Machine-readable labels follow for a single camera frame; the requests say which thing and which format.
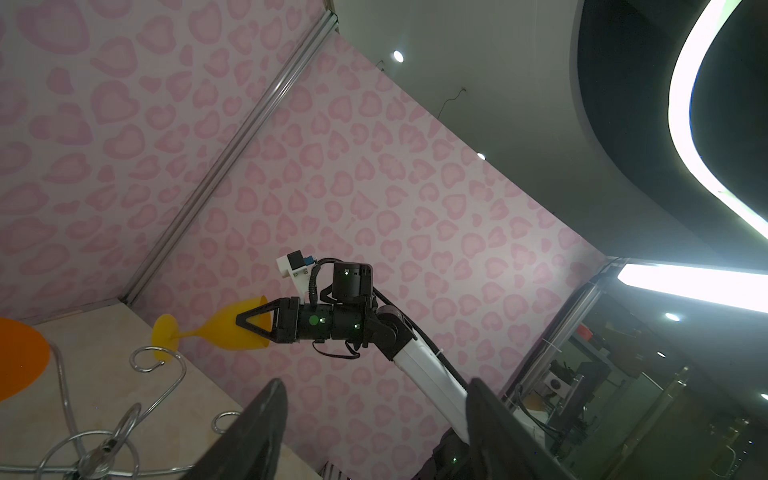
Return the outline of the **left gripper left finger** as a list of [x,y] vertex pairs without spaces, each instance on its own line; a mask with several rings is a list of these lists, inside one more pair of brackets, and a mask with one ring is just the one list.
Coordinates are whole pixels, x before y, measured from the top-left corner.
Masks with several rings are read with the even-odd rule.
[[287,416],[287,390],[274,378],[182,479],[273,479]]

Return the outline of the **orange wine glass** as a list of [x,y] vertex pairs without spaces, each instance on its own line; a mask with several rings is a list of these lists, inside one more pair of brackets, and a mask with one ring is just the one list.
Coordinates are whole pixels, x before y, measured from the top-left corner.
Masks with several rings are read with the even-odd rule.
[[15,320],[1,319],[1,400],[34,383],[49,360],[49,344],[37,330]]

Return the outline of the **yellow wine glass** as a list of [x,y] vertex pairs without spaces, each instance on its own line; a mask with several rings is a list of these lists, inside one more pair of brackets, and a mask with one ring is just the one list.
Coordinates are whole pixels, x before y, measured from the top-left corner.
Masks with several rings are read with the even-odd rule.
[[182,332],[176,318],[171,314],[161,315],[152,328],[151,345],[177,352],[180,340],[198,337],[223,350],[243,351],[267,348],[269,340],[236,325],[240,313],[261,307],[268,303],[265,296],[232,303],[210,317],[195,330]]

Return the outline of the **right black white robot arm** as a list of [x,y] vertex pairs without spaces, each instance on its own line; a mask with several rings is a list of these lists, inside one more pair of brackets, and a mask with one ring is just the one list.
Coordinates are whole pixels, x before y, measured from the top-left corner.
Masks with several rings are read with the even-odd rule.
[[278,269],[292,296],[239,301],[225,316],[242,348],[277,348],[298,397],[298,455],[354,479],[458,463],[469,443],[466,381],[374,287],[372,267],[293,252]]

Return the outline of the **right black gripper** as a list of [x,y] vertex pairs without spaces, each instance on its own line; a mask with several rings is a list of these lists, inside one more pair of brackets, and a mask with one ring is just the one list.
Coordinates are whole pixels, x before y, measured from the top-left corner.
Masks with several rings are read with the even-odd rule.
[[[372,309],[363,304],[300,304],[297,297],[267,302],[238,314],[235,324],[276,343],[301,340],[339,340],[362,344],[364,323]],[[270,330],[252,320],[265,315]]]

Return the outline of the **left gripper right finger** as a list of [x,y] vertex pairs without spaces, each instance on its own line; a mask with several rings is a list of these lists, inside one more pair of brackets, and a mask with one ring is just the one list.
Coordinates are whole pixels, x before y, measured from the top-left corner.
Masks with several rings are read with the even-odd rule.
[[566,480],[572,477],[479,378],[468,384],[465,411],[475,479]]

